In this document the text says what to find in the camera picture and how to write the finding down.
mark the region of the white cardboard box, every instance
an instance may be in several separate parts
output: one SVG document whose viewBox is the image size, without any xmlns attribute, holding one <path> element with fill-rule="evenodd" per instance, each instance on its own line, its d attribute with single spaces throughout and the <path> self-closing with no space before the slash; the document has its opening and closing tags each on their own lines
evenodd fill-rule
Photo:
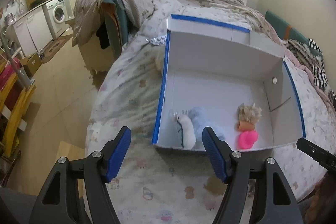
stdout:
<svg viewBox="0 0 336 224">
<path fill-rule="evenodd" d="M 185 150 L 170 112 L 199 106 L 224 128 L 230 148 L 239 150 L 235 126 L 242 103 L 262 108 L 255 126 L 259 138 L 248 151 L 305 137 L 300 100 L 282 47 L 259 33 L 203 18 L 171 15 L 167 29 L 154 145 Z M 191 150 L 205 151 L 198 141 Z"/>
</svg>

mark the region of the doormat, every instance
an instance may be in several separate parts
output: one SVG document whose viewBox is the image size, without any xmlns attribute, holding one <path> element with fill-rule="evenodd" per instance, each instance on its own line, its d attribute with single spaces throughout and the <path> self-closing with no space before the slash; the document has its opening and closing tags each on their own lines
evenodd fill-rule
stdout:
<svg viewBox="0 0 336 224">
<path fill-rule="evenodd" d="M 59 49 L 63 47 L 71 37 L 72 34 L 69 34 L 63 37 L 58 37 L 54 41 L 51 41 L 47 48 L 44 50 L 44 58 L 41 60 L 42 64 L 49 62 L 59 51 Z"/>
</svg>

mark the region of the pink toy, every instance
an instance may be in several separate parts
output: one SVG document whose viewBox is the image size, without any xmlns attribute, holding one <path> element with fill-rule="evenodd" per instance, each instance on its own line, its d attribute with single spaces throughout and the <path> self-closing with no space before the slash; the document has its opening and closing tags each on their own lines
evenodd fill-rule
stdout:
<svg viewBox="0 0 336 224">
<path fill-rule="evenodd" d="M 255 130 L 244 131 L 238 137 L 238 146 L 240 149 L 250 149 L 258 139 L 258 132 Z"/>
</svg>

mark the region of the stuffed toy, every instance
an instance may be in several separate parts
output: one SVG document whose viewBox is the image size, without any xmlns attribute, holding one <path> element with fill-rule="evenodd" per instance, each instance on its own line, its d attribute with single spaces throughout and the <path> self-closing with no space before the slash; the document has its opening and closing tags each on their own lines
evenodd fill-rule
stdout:
<svg viewBox="0 0 336 224">
<path fill-rule="evenodd" d="M 181 146 L 186 149 L 193 148 L 196 143 L 196 138 L 190 118 L 185 114 L 177 114 L 176 122 L 179 125 L 177 134 L 180 135 Z"/>
<path fill-rule="evenodd" d="M 211 127 L 221 141 L 225 139 L 224 129 L 216 125 L 215 122 L 209 120 L 203 108 L 192 108 L 191 110 L 189 110 L 188 116 L 194 126 L 194 132 L 197 141 L 202 141 L 202 133 L 205 127 Z"/>
<path fill-rule="evenodd" d="M 239 106 L 239 116 L 240 121 L 249 122 L 256 124 L 261 118 L 261 107 L 256 107 L 255 104 L 248 106 L 241 104 Z"/>
</svg>

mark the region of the green cloth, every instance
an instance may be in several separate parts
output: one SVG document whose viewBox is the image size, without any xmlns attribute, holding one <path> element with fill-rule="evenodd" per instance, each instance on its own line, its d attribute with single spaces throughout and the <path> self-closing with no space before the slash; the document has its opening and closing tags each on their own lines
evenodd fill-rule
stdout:
<svg viewBox="0 0 336 224">
<path fill-rule="evenodd" d="M 278 37 L 283 39 L 285 34 L 286 34 L 287 27 L 290 24 L 288 24 L 285 20 L 283 20 L 281 17 L 279 17 L 277 14 L 273 13 L 270 10 L 268 10 L 266 12 L 265 19 L 272 25 L 274 30 L 277 32 Z M 297 29 L 295 29 L 293 27 L 289 31 L 289 37 L 288 38 L 297 40 L 297 41 L 309 46 L 308 39 L 305 36 L 303 36 Z M 318 52 L 317 50 L 315 50 L 313 48 L 310 48 L 310 52 L 314 56 L 322 56 L 322 54 L 320 52 Z"/>
<path fill-rule="evenodd" d="M 122 42 L 122 45 L 125 45 L 128 41 L 129 19 L 127 17 L 125 6 L 124 6 L 122 0 L 102 0 L 102 2 L 111 3 L 111 4 L 114 4 L 116 6 L 116 10 L 117 10 L 116 17 L 117 17 L 117 20 L 118 20 L 119 26 L 120 26 L 121 42 Z M 109 32 L 108 23 L 106 23 L 106 29 L 107 29 L 107 32 Z"/>
</svg>

